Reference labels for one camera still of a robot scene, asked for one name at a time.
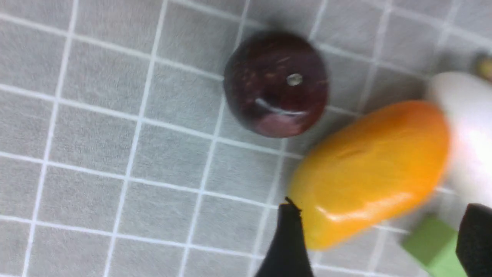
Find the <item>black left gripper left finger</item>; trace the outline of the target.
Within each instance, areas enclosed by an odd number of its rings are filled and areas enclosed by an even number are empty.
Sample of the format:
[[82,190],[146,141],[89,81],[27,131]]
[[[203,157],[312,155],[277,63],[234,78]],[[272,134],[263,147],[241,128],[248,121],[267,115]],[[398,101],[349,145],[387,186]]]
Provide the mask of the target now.
[[302,211],[285,197],[278,206],[276,231],[257,277],[313,277],[304,240]]

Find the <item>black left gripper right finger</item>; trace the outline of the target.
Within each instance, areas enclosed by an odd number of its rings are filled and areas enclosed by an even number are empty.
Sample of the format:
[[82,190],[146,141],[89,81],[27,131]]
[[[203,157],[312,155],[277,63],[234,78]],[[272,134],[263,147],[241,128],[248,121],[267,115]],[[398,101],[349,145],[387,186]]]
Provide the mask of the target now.
[[492,276],[492,210],[468,204],[457,235],[457,258],[468,277]]

